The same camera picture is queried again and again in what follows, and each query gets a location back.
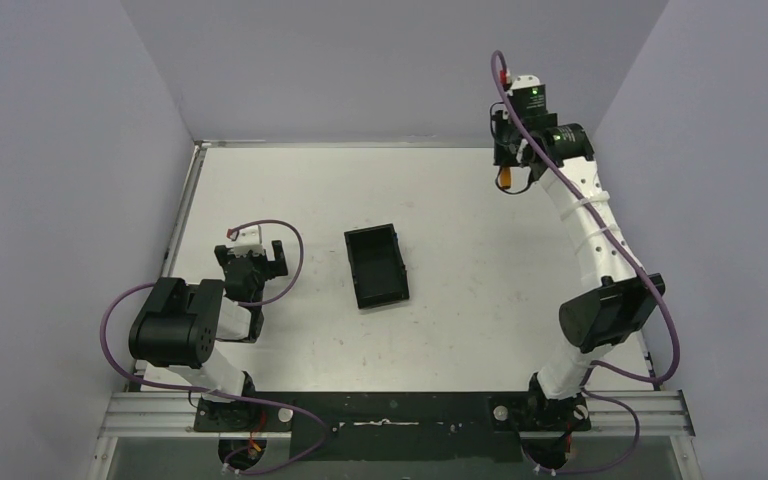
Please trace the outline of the orange handled screwdriver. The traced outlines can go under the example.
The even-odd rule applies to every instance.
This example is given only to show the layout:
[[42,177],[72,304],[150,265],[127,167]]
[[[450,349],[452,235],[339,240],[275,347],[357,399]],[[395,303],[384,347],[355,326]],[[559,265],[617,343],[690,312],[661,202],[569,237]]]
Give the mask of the orange handled screwdriver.
[[508,193],[512,186],[511,170],[509,167],[500,167],[496,177],[496,186],[499,190]]

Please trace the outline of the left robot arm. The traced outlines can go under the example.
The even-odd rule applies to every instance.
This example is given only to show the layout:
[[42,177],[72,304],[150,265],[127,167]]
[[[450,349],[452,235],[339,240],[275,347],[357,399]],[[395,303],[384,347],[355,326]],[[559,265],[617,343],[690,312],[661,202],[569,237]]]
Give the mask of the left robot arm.
[[260,336],[266,283],[288,275],[282,242],[217,245],[214,255],[223,279],[188,284],[162,277],[135,318],[128,339],[136,360],[166,368],[219,402],[217,417],[233,431],[249,428],[257,404],[251,376],[232,365],[217,348],[219,341],[254,343]]

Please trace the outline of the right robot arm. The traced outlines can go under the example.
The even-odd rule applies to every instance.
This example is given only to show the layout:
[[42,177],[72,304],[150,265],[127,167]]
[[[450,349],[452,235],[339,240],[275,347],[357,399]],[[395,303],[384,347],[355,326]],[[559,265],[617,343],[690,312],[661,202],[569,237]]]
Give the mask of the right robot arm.
[[526,185],[543,189],[566,229],[583,288],[560,306],[562,338],[532,379],[539,391],[523,401],[525,419],[545,429],[562,417],[561,400],[579,394],[591,364],[642,329],[665,285],[658,274],[640,278],[583,127],[559,123],[547,108],[545,85],[533,76],[504,90],[514,110],[498,103],[491,114],[496,186],[510,193],[512,168],[527,169]]

